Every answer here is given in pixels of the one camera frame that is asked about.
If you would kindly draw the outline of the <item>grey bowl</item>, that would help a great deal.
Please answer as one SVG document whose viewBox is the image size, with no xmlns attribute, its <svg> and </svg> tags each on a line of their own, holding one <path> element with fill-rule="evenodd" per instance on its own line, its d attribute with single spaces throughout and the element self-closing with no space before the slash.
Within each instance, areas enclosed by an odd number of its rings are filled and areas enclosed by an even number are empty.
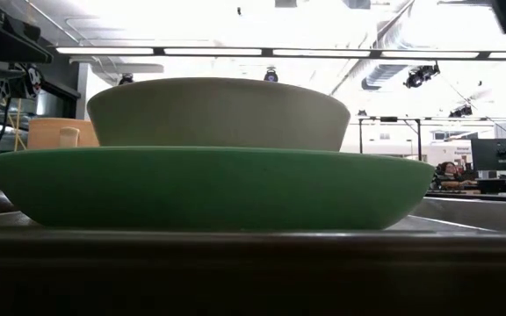
<svg viewBox="0 0 506 316">
<path fill-rule="evenodd" d="M 267 147 L 339 151 L 351 114 L 298 86 L 184 77 L 103 90 L 87 111 L 103 146 Z"/>
</svg>

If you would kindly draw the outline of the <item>green plate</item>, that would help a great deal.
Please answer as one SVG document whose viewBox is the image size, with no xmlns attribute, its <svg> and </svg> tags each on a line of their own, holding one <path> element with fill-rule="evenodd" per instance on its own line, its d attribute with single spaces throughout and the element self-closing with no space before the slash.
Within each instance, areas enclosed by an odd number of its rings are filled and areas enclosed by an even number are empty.
<svg viewBox="0 0 506 316">
<path fill-rule="evenodd" d="M 167 231 L 383 229 L 434 169 L 371 154 L 237 147 L 88 147 L 0 154 L 0 190 L 44 226 Z"/>
</svg>

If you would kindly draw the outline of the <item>orange mug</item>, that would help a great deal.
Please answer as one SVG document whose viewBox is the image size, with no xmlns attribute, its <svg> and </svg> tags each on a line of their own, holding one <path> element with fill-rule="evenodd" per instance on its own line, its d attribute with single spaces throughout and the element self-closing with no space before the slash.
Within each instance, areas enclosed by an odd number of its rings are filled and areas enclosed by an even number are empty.
<svg viewBox="0 0 506 316">
<path fill-rule="evenodd" d="M 34 118 L 29 123 L 28 149 L 98 147 L 93 125 L 72 118 Z"/>
</svg>

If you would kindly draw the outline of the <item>brown plastic tray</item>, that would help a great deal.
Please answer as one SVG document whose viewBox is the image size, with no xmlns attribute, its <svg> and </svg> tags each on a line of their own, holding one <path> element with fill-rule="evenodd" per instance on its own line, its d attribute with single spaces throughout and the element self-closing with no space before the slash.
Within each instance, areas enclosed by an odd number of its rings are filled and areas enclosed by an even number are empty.
<svg viewBox="0 0 506 316">
<path fill-rule="evenodd" d="M 0 192 L 0 315 L 506 316 L 506 232 L 55 229 Z"/>
</svg>

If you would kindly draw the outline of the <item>black computer monitor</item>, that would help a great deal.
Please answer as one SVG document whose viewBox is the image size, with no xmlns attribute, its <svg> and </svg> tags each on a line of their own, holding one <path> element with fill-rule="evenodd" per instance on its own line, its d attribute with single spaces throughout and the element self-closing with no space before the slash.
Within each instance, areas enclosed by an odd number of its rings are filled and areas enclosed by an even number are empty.
<svg viewBox="0 0 506 316">
<path fill-rule="evenodd" d="M 475 170 L 506 170 L 506 139 L 472 139 L 471 149 Z"/>
</svg>

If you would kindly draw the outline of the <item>person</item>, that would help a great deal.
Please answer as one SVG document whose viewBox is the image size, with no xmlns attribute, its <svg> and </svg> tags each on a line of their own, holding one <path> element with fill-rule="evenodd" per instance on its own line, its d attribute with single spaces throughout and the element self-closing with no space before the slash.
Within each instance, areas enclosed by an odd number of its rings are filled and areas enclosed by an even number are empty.
<svg viewBox="0 0 506 316">
<path fill-rule="evenodd" d="M 476 181 L 462 178 L 453 162 L 443 162 L 437 166 L 430 188 L 432 190 L 459 190 L 476 184 Z"/>
</svg>

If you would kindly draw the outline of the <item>background work desk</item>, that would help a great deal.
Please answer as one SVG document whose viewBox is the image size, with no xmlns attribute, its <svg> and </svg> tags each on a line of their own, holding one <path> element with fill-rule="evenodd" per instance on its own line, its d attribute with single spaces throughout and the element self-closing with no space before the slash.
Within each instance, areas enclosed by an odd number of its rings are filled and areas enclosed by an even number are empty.
<svg viewBox="0 0 506 316">
<path fill-rule="evenodd" d="M 428 190 L 434 194 L 467 194 L 467 195 L 506 195 L 506 178 L 476 179 L 464 181 L 458 185 L 449 181 L 448 187 L 438 187 Z"/>
</svg>

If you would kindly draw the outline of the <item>ceiling light strip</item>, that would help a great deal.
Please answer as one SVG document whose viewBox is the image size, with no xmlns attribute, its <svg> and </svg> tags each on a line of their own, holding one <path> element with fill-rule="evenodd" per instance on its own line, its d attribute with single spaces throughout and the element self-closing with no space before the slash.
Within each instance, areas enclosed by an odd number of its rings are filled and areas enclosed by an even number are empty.
<svg viewBox="0 0 506 316">
<path fill-rule="evenodd" d="M 268 47 L 57 47 L 57 52 L 83 56 L 170 56 L 368 59 L 419 61 L 506 61 L 506 50 L 454 51 L 408 49 L 322 49 Z"/>
</svg>

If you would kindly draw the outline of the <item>grey ventilation duct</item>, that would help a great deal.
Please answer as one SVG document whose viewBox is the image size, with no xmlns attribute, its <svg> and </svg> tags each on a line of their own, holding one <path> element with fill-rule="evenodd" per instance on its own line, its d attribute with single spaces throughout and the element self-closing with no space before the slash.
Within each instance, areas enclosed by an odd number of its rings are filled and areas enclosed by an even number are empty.
<svg viewBox="0 0 506 316">
<path fill-rule="evenodd" d="M 408 66 L 405 64 L 380 64 L 361 80 L 362 90 L 376 91 Z"/>
</svg>

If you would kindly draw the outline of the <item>black metal background frame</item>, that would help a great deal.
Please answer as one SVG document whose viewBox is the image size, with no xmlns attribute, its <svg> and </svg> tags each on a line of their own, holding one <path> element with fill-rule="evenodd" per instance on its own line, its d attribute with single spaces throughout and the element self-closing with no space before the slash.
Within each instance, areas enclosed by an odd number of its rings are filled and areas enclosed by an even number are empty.
<svg viewBox="0 0 506 316">
<path fill-rule="evenodd" d="M 363 122 L 369 121 L 379 121 L 380 123 L 396 123 L 403 122 L 406 126 L 408 126 L 417 136 L 417 159 L 420 162 L 424 162 L 423 160 L 423 143 L 422 143 L 422 120 L 420 118 L 410 118 L 410 117 L 397 117 L 397 116 L 365 116 L 358 117 L 358 152 L 360 154 L 364 153 L 364 144 L 363 144 Z M 416 128 L 411 126 L 408 122 L 414 121 L 416 123 Z"/>
</svg>

